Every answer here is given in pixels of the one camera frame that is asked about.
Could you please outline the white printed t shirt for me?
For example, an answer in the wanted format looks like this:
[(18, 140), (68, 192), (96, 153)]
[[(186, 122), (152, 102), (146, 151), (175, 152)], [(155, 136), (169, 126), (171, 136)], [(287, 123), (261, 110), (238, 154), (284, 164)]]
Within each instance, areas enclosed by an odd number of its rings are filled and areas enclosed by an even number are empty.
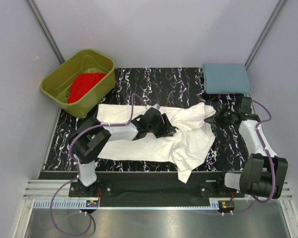
[(177, 166), (178, 179), (186, 183), (191, 171), (204, 163), (215, 141), (211, 126), (204, 119), (216, 111), (203, 102), (188, 109), (161, 107), (160, 111), (177, 127), (174, 136), (156, 138), (149, 133), (135, 141), (108, 142), (99, 157), (114, 161), (172, 162)]

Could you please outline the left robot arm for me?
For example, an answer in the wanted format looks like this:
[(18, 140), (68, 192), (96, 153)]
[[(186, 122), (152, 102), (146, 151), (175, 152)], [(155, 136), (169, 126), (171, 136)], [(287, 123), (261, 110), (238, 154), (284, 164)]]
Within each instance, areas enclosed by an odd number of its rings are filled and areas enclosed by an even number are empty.
[(77, 168), (80, 191), (86, 196), (97, 192), (94, 162), (106, 143), (118, 140), (138, 140), (152, 133), (156, 138), (173, 136), (173, 126), (165, 113), (150, 107), (144, 114), (124, 123), (105, 123), (89, 118), (70, 137), (69, 155)]

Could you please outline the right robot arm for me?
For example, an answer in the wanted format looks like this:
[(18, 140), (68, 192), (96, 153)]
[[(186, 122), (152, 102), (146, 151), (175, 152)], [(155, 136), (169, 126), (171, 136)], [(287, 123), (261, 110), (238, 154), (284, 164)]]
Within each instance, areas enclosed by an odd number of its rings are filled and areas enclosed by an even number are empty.
[(274, 152), (263, 132), (262, 125), (272, 117), (261, 120), (252, 112), (254, 102), (250, 97), (239, 96), (233, 106), (224, 105), (204, 122), (221, 129), (236, 125), (249, 154), (241, 173), (223, 173), (215, 185), (217, 194), (225, 197), (235, 190), (267, 203), (281, 196), (288, 162)]

